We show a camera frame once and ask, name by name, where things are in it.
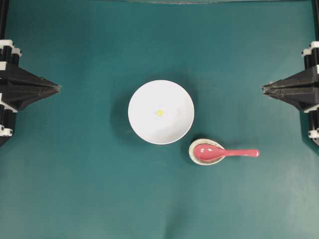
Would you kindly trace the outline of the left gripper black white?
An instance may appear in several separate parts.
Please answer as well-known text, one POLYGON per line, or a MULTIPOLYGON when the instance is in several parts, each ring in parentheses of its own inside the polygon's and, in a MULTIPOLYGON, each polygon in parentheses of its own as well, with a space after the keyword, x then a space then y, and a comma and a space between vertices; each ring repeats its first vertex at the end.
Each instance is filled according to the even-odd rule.
POLYGON ((20 85, 41 87, 0 88, 0 145, 3 146, 14 134, 16 116, 28 105, 60 92, 60 86, 36 76, 20 67, 21 50, 12 40, 0 41, 0 77, 20 85))

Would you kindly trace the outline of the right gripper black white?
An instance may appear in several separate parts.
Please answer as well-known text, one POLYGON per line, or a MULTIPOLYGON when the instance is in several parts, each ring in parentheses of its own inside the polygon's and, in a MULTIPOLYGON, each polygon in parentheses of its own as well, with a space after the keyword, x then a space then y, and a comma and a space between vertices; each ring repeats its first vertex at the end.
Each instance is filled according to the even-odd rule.
POLYGON ((302 51, 305 70, 288 78, 268 83, 263 94, 288 103, 308 115, 308 137, 319 145, 319 42, 302 51))

